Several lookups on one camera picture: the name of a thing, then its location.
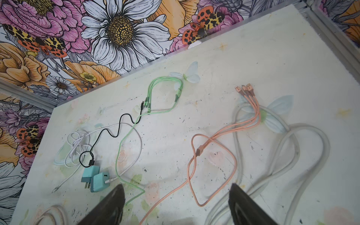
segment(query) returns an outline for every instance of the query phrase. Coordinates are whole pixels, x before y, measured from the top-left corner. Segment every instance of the butterfly illustration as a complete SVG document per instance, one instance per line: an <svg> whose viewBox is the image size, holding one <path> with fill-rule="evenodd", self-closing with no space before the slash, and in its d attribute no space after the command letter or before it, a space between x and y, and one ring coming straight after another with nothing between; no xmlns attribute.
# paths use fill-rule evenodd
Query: butterfly illustration
<svg viewBox="0 0 360 225"><path fill-rule="evenodd" d="M246 104L246 103L248 103L248 101L241 96L240 104ZM275 112L277 115L283 115L289 113L290 110L293 108L293 106L294 106L294 96L284 95L274 100L272 103L270 103L267 108ZM255 115L254 109L251 106L243 107L241 110L247 112L247 114L245 114L239 120L239 122L246 121ZM261 123L264 123L270 130L278 134L286 132L286 129L273 115L267 113L262 109L260 110L260 113L261 113Z"/></svg>
<svg viewBox="0 0 360 225"><path fill-rule="evenodd" d="M21 140L19 145L24 145L21 153L26 157L33 157L39 149L41 139L37 138L39 133L38 125L30 125L27 128L20 128L16 132L16 137Z"/></svg>
<svg viewBox="0 0 360 225"><path fill-rule="evenodd" d="M50 53L58 58L66 57L67 54L64 52L65 42L58 37L50 37L42 40L39 37L32 37L30 34L21 31L8 24L3 24L4 28L14 37L18 39L18 43L24 48L39 52L40 50L46 55Z"/></svg>
<svg viewBox="0 0 360 225"><path fill-rule="evenodd" d="M225 18L221 12L214 13L212 6L202 8L197 14L197 23L190 23L193 30L186 30L183 33L183 44L191 44L196 40L207 36L207 31L219 25Z"/></svg>
<svg viewBox="0 0 360 225"><path fill-rule="evenodd" d="M200 81L200 77L198 75L198 62L197 61L193 62L189 66L186 73L184 73L184 74L171 72L169 76L183 79L183 80L189 81L190 83L193 83L193 84L198 83ZM177 90L177 89L179 89L179 87L180 87L180 84L178 82L176 82L174 85L174 89Z"/></svg>

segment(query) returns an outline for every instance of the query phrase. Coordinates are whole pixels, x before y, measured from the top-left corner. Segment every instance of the spotted butterfly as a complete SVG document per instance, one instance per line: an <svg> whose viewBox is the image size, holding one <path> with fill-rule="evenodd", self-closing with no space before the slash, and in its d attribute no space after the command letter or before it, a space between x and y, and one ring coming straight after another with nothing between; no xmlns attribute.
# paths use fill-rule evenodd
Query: spotted butterfly
<svg viewBox="0 0 360 225"><path fill-rule="evenodd" d="M21 140L20 145L24 145L21 148L21 153L26 157L33 157L36 155L39 149L41 139L37 138L39 133L38 125L30 125L27 128L20 128L16 132L16 137Z"/></svg>
<svg viewBox="0 0 360 225"><path fill-rule="evenodd" d="M3 24L4 28L14 37L18 39L18 43L24 48L39 52L40 50L46 55L50 53L58 58L66 57L67 54L64 52L65 42L58 37L50 37L42 40L39 37L32 37L30 34L21 31L11 25Z"/></svg>
<svg viewBox="0 0 360 225"><path fill-rule="evenodd" d="M222 12L214 13L212 6L202 8L197 14L197 23L192 22L190 26L193 30L186 30L183 33L183 44L191 44L196 40L207 36L207 31L219 25L225 18Z"/></svg>

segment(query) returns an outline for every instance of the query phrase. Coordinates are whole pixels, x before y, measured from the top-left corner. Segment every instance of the orange charging cable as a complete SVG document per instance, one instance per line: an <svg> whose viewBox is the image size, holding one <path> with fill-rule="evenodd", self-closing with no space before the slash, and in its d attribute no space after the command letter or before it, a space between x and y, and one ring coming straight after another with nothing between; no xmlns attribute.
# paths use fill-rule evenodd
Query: orange charging cable
<svg viewBox="0 0 360 225"><path fill-rule="evenodd" d="M164 197L162 197L162 199L160 199L159 201L157 201L153 207L151 207L151 209L146 213L146 215L144 216L144 218L140 221L139 225L141 225L145 219L149 216L149 214L155 209L155 207L160 204L165 198L167 198L169 195L171 195L172 193L176 192L177 190L181 189L183 186L185 186L186 184L189 184L190 190L194 196L195 202L198 206L203 207L205 206L222 188L224 188L229 181L232 179L232 177L234 176L235 172L236 172L236 168L237 168L237 161L236 161L236 157L234 156L234 154L227 149L227 147L225 147L224 145L220 144L218 141L216 141L216 139L222 135L225 134L229 134L229 133L233 133L233 132L238 132L238 131L243 131L243 130L248 130L251 128L254 128L255 126L260 124L261 121L261 114L260 114L260 107L259 107L259 102L257 101L255 94L254 94L254 89L253 87L248 84L247 86L242 85L241 88L239 87L235 87L235 90L240 93L242 96L245 97L245 99L250 103L251 107L254 109L255 115L243 122L240 123L235 123L235 124L231 124L228 125L224 128L222 128L221 130L219 130L218 132L216 132L216 134L214 134L211 137L208 137L206 135L203 134L195 134L192 138L191 138L191 147L193 149L193 153L194 156L190 159L189 163L188 163L188 167L187 167L187 177L188 179L182 183L179 187L175 188L174 190L172 190L171 192L169 192L167 195L165 195ZM194 147L194 138L196 136L202 136L207 138L208 140L203 144L200 145L197 150L195 151L195 147ZM231 175L229 176L229 178L225 181L225 183L223 183L210 197L208 200L206 200L203 204L200 204L196 198L195 192L193 190L193 187L191 185L190 180L193 178L195 170L196 170L196 157L200 156L202 154L202 152L204 151L204 149L211 143L214 142L217 145L219 145L220 147L222 147L224 150L226 150L231 157L234 159L235 165L234 165L234 170L232 171ZM194 168L192 173L190 174L190 165L191 163L194 161Z"/></svg>

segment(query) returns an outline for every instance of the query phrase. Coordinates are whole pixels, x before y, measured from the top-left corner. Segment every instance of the power adapter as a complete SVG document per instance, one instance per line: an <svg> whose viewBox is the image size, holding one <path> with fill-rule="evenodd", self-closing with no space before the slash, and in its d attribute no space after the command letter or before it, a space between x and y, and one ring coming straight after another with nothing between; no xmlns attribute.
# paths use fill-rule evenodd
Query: power adapter
<svg viewBox="0 0 360 225"><path fill-rule="evenodd" d="M94 160L90 160L89 167L86 167L82 173L81 182L86 183L85 188L90 188L91 178L99 173L100 167L95 166L94 163Z"/></svg>
<svg viewBox="0 0 360 225"><path fill-rule="evenodd" d="M109 172L101 172L96 174L91 178L90 181L90 191L91 192L99 192L109 187L110 184L105 184L105 181L109 179Z"/></svg>

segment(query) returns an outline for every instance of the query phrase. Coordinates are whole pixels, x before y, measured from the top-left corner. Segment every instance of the daisy illustration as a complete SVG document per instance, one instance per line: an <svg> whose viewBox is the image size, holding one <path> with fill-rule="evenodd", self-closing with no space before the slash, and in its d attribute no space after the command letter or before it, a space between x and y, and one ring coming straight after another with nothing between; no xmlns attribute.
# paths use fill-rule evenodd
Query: daisy illustration
<svg viewBox="0 0 360 225"><path fill-rule="evenodd" d="M82 22L88 27L81 36L95 39L91 54L101 65L119 73L138 68L156 55L163 53L158 42L170 38L169 29L162 23L166 16L160 15L154 21L135 23L156 12L161 0L107 0L106 8L94 1L83 3L91 16L84 16Z"/></svg>
<svg viewBox="0 0 360 225"><path fill-rule="evenodd" d="M75 85L73 85L70 81L62 77L55 77L49 75L46 78L46 84L49 86L51 90L54 90L55 92L60 93L62 95L75 96L80 94L80 92L77 90Z"/></svg>

